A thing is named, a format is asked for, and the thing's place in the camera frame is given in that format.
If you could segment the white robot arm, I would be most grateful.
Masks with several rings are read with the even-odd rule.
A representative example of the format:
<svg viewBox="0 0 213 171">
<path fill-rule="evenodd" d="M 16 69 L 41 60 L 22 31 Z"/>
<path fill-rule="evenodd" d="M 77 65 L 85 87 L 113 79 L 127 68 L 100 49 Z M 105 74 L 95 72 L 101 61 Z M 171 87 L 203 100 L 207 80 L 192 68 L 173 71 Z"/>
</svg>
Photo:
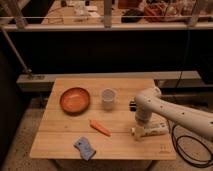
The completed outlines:
<svg viewBox="0 0 213 171">
<path fill-rule="evenodd" d="M 164 101 L 158 87 L 140 91 L 134 101 L 139 124 L 147 124 L 155 113 L 213 142 L 213 113 Z"/>
</svg>

